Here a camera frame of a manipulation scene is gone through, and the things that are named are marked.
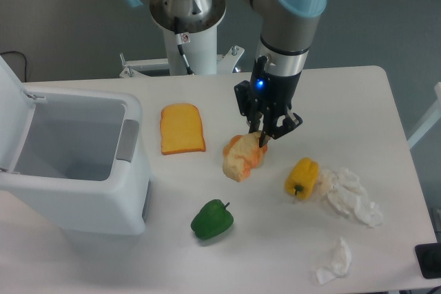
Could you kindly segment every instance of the tissue paper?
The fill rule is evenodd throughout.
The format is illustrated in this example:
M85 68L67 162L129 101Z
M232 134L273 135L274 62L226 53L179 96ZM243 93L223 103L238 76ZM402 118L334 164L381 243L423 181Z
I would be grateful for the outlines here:
M317 281L320 285L326 284L337 277L346 276L352 261L351 250L345 239L340 237L332 249L331 258L326 265L316 269Z
M370 201L360 178L349 169L323 169L318 177L318 193L344 216L353 215L359 222L376 227L383 221L378 204Z

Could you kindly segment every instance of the gray handle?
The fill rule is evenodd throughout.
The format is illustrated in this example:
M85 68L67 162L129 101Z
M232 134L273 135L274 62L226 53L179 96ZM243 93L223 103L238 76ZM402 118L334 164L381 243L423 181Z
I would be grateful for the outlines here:
M139 134L139 122L137 120L125 120L119 137L116 159L131 162L135 152Z

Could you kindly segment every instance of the black cable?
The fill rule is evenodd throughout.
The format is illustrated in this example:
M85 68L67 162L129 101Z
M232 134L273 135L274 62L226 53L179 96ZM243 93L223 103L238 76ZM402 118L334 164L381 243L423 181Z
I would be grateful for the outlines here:
M428 291L426 294L434 294L440 288L441 288L441 286L435 287L435 288L431 289L430 291Z
M26 58L26 55L24 53L19 52L19 51L6 51L6 52L0 53L0 55L5 55L5 54L20 54L25 59L24 81L26 83L28 81L27 76L26 76L26 72L28 70L28 59Z
M185 56L184 49L181 44L178 44L178 51L179 54L182 56L182 59L184 60L184 66L187 70L187 75L194 75L194 71L190 68L190 64L188 63L187 57Z

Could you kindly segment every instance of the green bell pepper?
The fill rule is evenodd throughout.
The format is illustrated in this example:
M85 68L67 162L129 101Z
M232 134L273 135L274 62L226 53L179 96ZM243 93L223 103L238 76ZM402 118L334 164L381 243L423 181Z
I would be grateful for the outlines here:
M202 207L193 219L191 227L197 238L210 239L226 231L233 224L233 215L226 210L229 202L211 200Z

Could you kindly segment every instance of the yellow bell pepper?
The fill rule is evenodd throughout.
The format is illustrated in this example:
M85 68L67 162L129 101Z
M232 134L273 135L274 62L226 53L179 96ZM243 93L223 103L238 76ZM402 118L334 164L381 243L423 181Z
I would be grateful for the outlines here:
M300 200L308 199L318 178L318 163L310 158L297 162L285 181L285 189Z

